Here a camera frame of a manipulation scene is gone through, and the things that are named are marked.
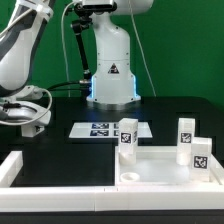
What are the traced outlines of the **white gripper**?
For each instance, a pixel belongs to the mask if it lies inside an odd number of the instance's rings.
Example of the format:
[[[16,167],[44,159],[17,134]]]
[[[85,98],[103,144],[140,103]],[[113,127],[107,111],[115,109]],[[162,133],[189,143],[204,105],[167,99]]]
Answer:
[[[33,103],[44,95],[48,96],[47,107]],[[20,92],[0,98],[0,125],[5,126],[47,126],[51,118],[52,95],[44,88],[25,86]]]

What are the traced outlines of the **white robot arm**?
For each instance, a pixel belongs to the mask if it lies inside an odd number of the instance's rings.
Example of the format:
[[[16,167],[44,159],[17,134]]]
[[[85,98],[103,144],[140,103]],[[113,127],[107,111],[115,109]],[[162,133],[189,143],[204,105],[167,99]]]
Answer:
[[[7,27],[0,33],[0,124],[46,126],[51,112],[32,103],[44,90],[29,86],[33,59],[42,33],[53,17],[56,0],[16,0]],[[72,0],[79,19],[72,23],[77,37],[92,28],[97,46],[97,70],[84,69],[90,105],[124,107],[136,102],[135,76],[130,70],[130,37],[114,25],[112,15],[148,11],[154,0]]]

